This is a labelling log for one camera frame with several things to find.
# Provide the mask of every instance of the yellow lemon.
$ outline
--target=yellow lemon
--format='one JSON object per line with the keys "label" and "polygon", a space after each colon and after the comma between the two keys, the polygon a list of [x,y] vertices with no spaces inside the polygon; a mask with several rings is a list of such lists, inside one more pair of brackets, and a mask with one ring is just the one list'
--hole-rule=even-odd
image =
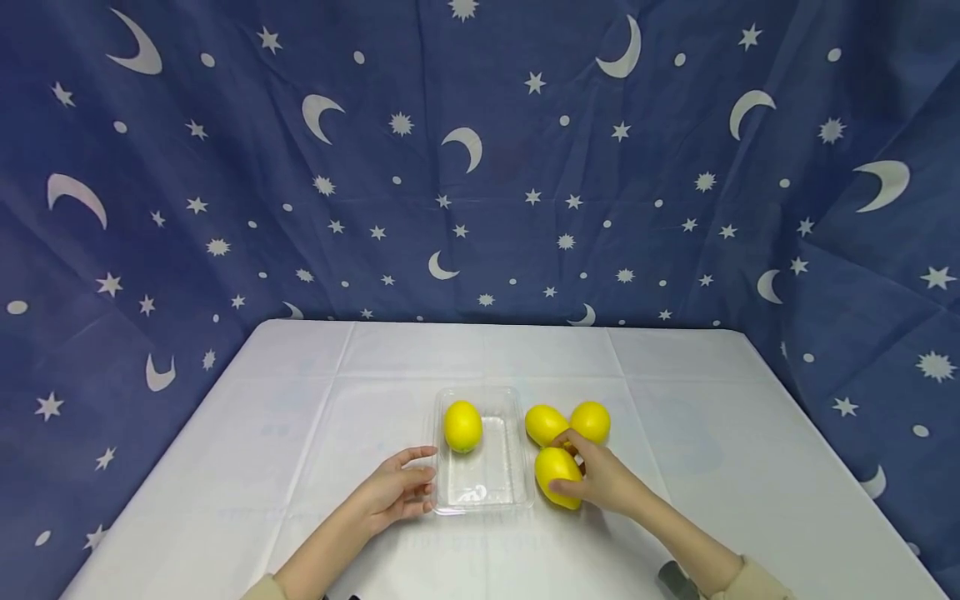
{"label": "yellow lemon", "polygon": [[444,437],[450,449],[466,454],[480,444],[483,422],[480,413],[465,400],[450,404],[444,415]]}
{"label": "yellow lemon", "polygon": [[610,413],[599,402],[586,401],[573,410],[570,426],[595,444],[602,444],[610,435]]}
{"label": "yellow lemon", "polygon": [[527,435],[540,447],[550,445],[554,438],[570,427],[560,411],[546,404],[538,404],[528,410],[523,422],[527,427]]}
{"label": "yellow lemon", "polygon": [[571,511],[580,508],[580,499],[559,495],[550,491],[550,482],[554,479],[569,479],[580,481],[584,476],[577,467],[570,453],[563,448],[544,448],[537,455],[534,463],[534,473],[537,475],[537,485],[548,500]]}

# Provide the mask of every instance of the blue fabric with star pattern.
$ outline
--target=blue fabric with star pattern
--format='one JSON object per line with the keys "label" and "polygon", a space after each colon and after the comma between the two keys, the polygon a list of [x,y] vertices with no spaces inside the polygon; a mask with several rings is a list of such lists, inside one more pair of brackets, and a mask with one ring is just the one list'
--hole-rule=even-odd
{"label": "blue fabric with star pattern", "polygon": [[302,315],[744,331],[960,597],[957,31],[933,0],[6,3],[5,595],[56,598]]}

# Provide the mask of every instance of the clear plastic container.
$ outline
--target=clear plastic container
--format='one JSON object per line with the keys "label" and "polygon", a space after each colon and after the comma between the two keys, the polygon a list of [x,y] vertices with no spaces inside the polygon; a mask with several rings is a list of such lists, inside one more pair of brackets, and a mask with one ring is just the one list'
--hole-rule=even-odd
{"label": "clear plastic container", "polygon": [[[450,449],[444,437],[446,409],[466,400],[480,413],[483,439],[468,454]],[[444,388],[432,418],[437,453],[434,512],[464,515],[529,508],[536,495],[524,449],[523,414],[514,388]]]}

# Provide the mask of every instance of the white tablecloth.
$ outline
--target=white tablecloth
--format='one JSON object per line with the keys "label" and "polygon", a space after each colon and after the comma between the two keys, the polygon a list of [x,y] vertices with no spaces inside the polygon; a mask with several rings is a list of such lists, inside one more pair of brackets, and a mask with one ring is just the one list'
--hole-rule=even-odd
{"label": "white tablecloth", "polygon": [[[388,455],[443,387],[611,412],[610,448],[807,600],[946,597],[742,335],[271,321],[234,358],[64,598],[234,599]],[[666,598],[618,516],[430,516],[376,539],[331,600]]]}

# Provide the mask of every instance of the beige sleeve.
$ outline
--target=beige sleeve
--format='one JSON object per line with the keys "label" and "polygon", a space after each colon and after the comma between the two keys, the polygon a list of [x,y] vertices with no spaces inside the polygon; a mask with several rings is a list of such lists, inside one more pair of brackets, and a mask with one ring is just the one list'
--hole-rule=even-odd
{"label": "beige sleeve", "polygon": [[287,600],[273,575],[264,575],[240,600]]}
{"label": "beige sleeve", "polygon": [[743,557],[743,568],[726,591],[710,596],[710,600],[796,600],[793,593],[774,579],[762,566]]}

